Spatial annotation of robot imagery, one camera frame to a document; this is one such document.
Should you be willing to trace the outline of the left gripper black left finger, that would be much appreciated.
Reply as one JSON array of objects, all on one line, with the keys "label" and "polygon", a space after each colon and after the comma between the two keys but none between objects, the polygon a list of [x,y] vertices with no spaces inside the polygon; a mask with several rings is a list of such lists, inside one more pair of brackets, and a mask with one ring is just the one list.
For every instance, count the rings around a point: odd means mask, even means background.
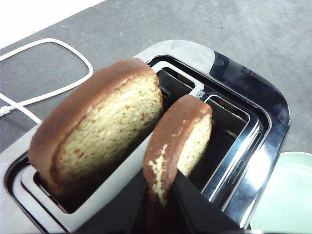
[{"label": "left gripper black left finger", "polygon": [[78,230],[78,234],[144,234],[146,182],[132,180],[108,205]]}]

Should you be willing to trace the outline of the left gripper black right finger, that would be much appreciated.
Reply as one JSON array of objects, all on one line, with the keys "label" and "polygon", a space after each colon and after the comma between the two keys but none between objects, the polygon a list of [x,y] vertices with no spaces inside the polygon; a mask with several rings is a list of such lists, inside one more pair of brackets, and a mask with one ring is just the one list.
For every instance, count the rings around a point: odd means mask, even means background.
[{"label": "left gripper black right finger", "polygon": [[210,203],[181,172],[172,186],[172,202],[177,225],[186,234],[241,234],[244,231]]}]

